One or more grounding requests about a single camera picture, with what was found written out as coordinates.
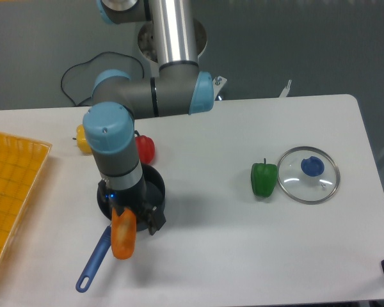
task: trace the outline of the blue lid handle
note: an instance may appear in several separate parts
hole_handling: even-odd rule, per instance
[[[310,177],[316,177],[324,172],[324,163],[313,155],[308,159],[303,159],[301,162],[301,170]]]
[[[87,265],[85,266],[83,272],[81,273],[81,276],[79,277],[76,283],[76,290],[78,292],[84,293],[89,289],[98,271],[98,268],[100,267],[110,246],[111,246],[111,226],[108,226],[104,230],[104,233],[102,234],[100,240],[98,241],[97,246],[92,252],[91,257],[87,262]]]

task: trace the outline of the black cable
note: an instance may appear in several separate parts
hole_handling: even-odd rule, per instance
[[[89,59],[87,62],[83,62],[83,63],[79,63],[79,64],[75,64],[74,66],[71,66],[69,69],[67,69],[63,76],[61,77],[61,82],[60,82],[60,86],[61,86],[61,91],[63,92],[63,94],[72,102],[72,104],[74,105],[74,107],[81,107],[81,106],[87,106],[89,107],[88,105],[85,105],[84,103],[88,100],[91,99],[91,97],[88,97],[88,98],[85,98],[83,101],[79,102],[78,104],[74,101],[73,98],[70,97],[69,94],[67,94],[64,90],[64,86],[63,86],[63,81],[64,81],[64,77],[65,75],[67,75],[67,73],[72,70],[73,68],[75,67],[78,67],[78,66],[81,66],[81,65],[86,65],[86,64],[90,64],[92,61],[94,61],[95,59],[99,58],[100,56],[103,56],[105,54],[114,54],[116,56],[123,56],[125,58],[130,58],[130,59],[133,59],[134,61],[136,61],[141,69],[142,69],[142,79],[145,77],[145,69],[143,68],[143,65],[141,63],[141,61],[137,58],[135,58],[134,56],[129,56],[128,54],[124,54],[124,53],[119,53],[119,52],[115,52],[115,51],[105,51],[105,52],[102,52],[100,54],[97,54],[96,56],[94,56],[92,59]]]

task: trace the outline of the orange pepper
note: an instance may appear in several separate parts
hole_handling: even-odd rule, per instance
[[[111,249],[115,258],[128,259],[135,249],[136,216],[134,212],[125,209],[118,216],[113,208],[111,220]]]

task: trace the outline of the pot lid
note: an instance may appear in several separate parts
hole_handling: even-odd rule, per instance
[[[280,187],[301,203],[322,203],[339,188],[339,168],[320,149],[309,146],[292,148],[283,154],[277,167]]]

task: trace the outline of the blue joint cap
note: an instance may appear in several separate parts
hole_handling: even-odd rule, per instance
[[[128,147],[134,137],[134,123],[125,107],[101,102],[84,115],[85,138],[92,150],[112,155]]]
[[[189,115],[210,111],[213,108],[213,103],[212,77],[208,72],[200,72],[189,107]]]
[[[104,7],[102,6],[101,0],[95,0],[95,1],[97,2],[97,8],[98,8],[98,11],[100,11],[103,21],[106,24],[114,24],[114,22],[111,19],[109,19],[109,17],[107,16],[107,13],[105,12]]]
[[[324,163],[313,155],[308,159],[303,159],[301,162],[301,170],[310,177],[316,177],[324,172]]]
[[[127,74],[126,72],[123,72],[123,71],[118,70],[118,69],[107,69],[107,70],[103,71],[102,73],[100,73],[98,75],[98,77],[95,79],[94,88],[92,90],[92,93],[94,94],[95,88],[98,86],[98,84],[100,84],[102,81],[104,81],[108,78],[111,78],[111,77],[124,77],[124,78],[127,78],[128,80],[131,80],[130,75]]]

